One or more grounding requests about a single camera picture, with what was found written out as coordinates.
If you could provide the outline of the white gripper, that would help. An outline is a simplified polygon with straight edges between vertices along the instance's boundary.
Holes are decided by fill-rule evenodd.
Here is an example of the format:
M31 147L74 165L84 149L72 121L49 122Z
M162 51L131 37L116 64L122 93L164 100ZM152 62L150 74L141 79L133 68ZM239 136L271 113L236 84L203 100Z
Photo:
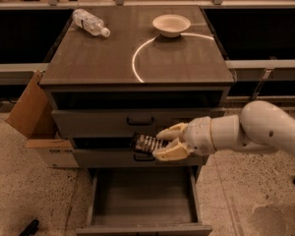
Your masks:
M182 160L187 158L192 152L198 156L215 153L211 137L210 117L196 118L189 124L175 124L159 132L156 137L172 141L166 147L152 152L152 155L159 161Z

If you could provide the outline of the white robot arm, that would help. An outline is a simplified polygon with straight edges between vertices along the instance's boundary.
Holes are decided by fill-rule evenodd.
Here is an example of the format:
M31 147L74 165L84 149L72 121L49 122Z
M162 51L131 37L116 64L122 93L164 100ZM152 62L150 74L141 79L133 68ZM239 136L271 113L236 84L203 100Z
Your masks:
M181 160L191 154L207 156L225 149L247 153L283 150L295 157L295 119L260 100L246 104L238 115L196 118L156 137L168 142L152 152L160 161Z

